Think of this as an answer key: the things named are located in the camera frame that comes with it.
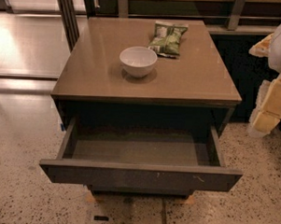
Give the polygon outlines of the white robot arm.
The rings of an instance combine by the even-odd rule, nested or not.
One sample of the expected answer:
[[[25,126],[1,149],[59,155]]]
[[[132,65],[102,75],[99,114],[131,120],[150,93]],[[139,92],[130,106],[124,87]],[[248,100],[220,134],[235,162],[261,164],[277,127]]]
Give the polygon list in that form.
[[[256,107],[249,117],[249,135],[262,138],[270,134],[281,121],[281,24],[248,53],[260,58],[266,57],[269,67],[278,73],[278,77],[272,81],[262,82]]]

